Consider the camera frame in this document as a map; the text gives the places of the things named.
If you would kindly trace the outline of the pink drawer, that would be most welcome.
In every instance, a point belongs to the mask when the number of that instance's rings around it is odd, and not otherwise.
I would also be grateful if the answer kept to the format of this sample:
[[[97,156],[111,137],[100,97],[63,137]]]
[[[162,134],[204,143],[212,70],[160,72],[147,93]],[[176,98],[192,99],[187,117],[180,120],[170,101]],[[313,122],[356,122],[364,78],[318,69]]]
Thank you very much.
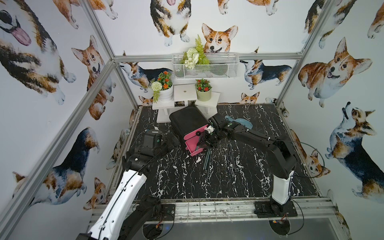
[[[198,141],[199,136],[202,135],[202,133],[207,129],[208,126],[209,125],[204,125],[198,128],[197,130],[194,130],[191,133],[186,134],[183,137],[183,140],[185,141],[185,144],[186,144],[186,150],[190,152],[191,157],[203,152],[204,150],[203,147],[201,147],[196,152],[195,152],[195,148],[196,148],[196,143]]]

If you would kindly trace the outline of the black drawer cabinet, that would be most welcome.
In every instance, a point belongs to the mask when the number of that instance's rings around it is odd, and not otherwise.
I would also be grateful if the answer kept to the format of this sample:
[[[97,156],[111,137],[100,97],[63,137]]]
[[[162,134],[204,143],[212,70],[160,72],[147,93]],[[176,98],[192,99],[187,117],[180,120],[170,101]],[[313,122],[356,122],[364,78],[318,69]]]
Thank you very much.
[[[170,114],[173,129],[182,140],[190,133],[206,127],[209,121],[196,106],[188,106]]]

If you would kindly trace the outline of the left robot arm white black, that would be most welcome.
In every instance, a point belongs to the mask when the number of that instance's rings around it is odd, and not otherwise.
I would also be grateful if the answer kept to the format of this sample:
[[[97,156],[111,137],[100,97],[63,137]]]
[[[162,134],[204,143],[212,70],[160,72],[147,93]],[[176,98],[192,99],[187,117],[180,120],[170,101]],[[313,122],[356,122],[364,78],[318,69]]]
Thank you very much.
[[[173,134],[146,130],[141,145],[130,148],[122,158],[125,171],[111,201],[87,233],[79,240],[131,240],[141,227],[162,209],[159,198],[143,198],[133,213],[130,207],[151,172],[152,163],[161,160],[180,144]]]

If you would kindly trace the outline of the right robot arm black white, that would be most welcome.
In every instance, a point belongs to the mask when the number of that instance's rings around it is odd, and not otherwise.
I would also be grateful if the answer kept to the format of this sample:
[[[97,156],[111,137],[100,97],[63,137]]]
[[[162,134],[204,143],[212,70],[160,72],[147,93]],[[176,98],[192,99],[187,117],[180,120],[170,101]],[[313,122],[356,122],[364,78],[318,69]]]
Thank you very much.
[[[247,144],[265,152],[266,161],[273,174],[271,202],[283,206],[291,198],[290,185],[298,163],[298,155],[289,140],[269,137],[252,129],[251,122],[245,119],[233,119],[220,114],[209,119],[208,126],[199,130],[197,146],[213,148],[220,140],[228,139]]]

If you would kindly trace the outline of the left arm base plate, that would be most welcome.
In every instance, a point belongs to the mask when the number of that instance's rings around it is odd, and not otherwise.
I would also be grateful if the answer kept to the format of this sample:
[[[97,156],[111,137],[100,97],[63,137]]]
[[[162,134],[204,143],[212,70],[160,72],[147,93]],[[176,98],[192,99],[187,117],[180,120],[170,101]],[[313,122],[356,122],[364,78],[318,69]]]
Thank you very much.
[[[159,223],[159,222],[173,222],[176,213],[176,205],[175,204],[162,204],[161,209],[147,220],[150,223]]]

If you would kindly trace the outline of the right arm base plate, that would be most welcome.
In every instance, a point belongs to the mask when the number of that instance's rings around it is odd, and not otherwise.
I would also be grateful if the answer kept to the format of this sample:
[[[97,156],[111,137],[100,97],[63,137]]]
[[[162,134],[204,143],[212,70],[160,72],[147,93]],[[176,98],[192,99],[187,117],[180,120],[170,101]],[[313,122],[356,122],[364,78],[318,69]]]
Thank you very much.
[[[288,201],[284,205],[280,205],[274,200],[272,201],[256,201],[254,202],[254,214],[258,218],[282,218],[297,217],[298,213],[292,201]]]

